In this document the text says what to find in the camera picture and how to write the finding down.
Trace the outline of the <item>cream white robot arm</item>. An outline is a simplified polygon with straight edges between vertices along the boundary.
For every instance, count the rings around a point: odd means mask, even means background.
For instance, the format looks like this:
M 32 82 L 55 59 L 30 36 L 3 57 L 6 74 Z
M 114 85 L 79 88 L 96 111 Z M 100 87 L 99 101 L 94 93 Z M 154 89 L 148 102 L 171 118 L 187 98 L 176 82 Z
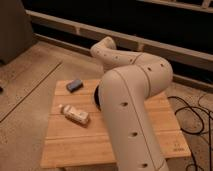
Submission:
M 119 171 L 169 171 L 145 101 L 172 82 L 170 63 L 144 52 L 122 51 L 105 37 L 91 47 L 103 65 L 98 97 Z

